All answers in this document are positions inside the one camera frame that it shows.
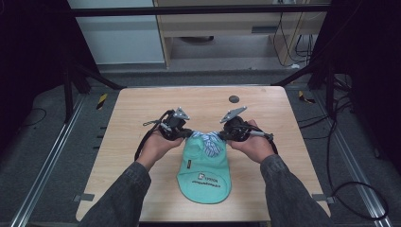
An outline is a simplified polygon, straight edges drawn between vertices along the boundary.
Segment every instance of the wooden tabletop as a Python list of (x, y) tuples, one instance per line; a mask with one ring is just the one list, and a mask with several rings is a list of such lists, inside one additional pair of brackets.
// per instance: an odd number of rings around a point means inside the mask
[[(231, 103), (230, 96), (239, 102)], [(191, 117), (185, 128), (221, 131), (219, 120), (228, 110), (247, 106), (244, 120), (254, 119), (258, 127), (274, 134), (280, 156), (305, 185), (310, 194), (322, 189), (307, 153), (294, 113), (282, 87), (162, 87), (131, 88), (120, 92), (109, 126), (85, 188), (93, 201), (81, 201), (77, 219), (99, 200), (112, 183), (132, 163), (143, 136), (152, 127), (142, 124), (159, 119), (167, 110), (182, 107)], [(145, 196), (141, 221), (263, 221), (270, 220), (265, 198), (265, 182), (259, 165), (227, 145), (232, 190), (218, 204), (199, 204), (180, 191), (179, 171), (184, 142), (172, 149), (150, 171), (152, 183)], [(327, 205), (320, 203), (330, 215)]]

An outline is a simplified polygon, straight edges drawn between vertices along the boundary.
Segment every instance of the hand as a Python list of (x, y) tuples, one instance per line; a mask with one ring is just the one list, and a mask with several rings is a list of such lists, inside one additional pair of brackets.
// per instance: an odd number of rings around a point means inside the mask
[(148, 171), (172, 148), (178, 147), (183, 138), (174, 141), (166, 140), (159, 131), (154, 131), (142, 148), (141, 155), (136, 162), (142, 164)]
[[(248, 124), (256, 126), (254, 120), (248, 121)], [(266, 157), (274, 154), (271, 144), (265, 137), (250, 135), (244, 142), (228, 140), (227, 144), (233, 149), (237, 149), (246, 154), (252, 161), (258, 164), (262, 163)]]

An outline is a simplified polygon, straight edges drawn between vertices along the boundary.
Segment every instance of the person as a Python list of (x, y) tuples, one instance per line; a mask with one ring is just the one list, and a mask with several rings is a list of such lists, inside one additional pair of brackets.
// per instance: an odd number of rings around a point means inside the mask
[[(257, 126), (254, 120), (249, 124)], [(88, 211), (78, 226), (137, 226), (144, 197), (150, 187), (148, 172), (170, 149), (183, 139), (168, 141), (155, 131), (144, 144), (142, 153)], [(266, 183), (266, 201), (271, 226), (334, 226), (330, 217), (310, 196), (270, 143), (251, 135), (244, 142), (227, 141), (260, 164)]]

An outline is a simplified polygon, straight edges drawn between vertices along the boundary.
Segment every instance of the sleeve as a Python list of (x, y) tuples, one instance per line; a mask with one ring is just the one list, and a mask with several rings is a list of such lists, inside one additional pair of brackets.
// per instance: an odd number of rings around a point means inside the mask
[(139, 163), (131, 164), (83, 217), (79, 226), (137, 226), (150, 176)]
[(266, 183), (271, 226), (334, 226), (279, 155), (268, 156), (260, 171)]

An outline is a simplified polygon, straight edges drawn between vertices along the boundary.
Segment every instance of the person's left hand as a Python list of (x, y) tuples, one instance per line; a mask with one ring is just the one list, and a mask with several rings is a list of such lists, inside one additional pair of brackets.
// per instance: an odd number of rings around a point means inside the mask
[(182, 142), (183, 138), (170, 141), (166, 140), (159, 131), (154, 131), (144, 144), (136, 162), (142, 164), (149, 171), (169, 150), (178, 147)]

